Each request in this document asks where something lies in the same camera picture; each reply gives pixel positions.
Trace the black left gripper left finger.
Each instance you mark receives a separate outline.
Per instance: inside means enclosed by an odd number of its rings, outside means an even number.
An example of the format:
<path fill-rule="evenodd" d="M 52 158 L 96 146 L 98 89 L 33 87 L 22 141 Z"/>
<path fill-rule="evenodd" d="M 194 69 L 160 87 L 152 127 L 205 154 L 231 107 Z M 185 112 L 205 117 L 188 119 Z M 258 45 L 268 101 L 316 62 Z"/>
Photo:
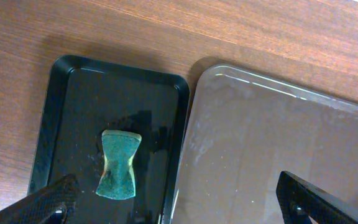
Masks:
<path fill-rule="evenodd" d="M 0 211 L 3 223 L 70 223 L 80 192 L 74 174 L 63 176 Z"/>

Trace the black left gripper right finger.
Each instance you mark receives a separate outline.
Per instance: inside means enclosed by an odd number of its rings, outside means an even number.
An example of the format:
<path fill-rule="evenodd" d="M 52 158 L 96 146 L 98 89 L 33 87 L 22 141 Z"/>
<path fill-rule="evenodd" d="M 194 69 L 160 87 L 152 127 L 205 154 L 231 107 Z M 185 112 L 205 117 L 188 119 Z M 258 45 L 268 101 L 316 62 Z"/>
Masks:
<path fill-rule="evenodd" d="M 358 224 L 358 209 L 289 171 L 282 171 L 276 196 L 285 224 Z"/>

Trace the green yellow sponge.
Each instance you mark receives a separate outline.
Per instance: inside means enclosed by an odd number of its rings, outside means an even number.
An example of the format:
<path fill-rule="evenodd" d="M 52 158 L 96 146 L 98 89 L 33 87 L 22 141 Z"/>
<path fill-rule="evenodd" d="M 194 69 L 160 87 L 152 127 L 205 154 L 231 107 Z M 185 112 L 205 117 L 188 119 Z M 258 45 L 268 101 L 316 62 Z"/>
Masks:
<path fill-rule="evenodd" d="M 101 141 L 104 168 L 96 194 L 112 200 L 127 200 L 135 197 L 133 160 L 142 136 L 127 131 L 105 130 L 102 132 Z"/>

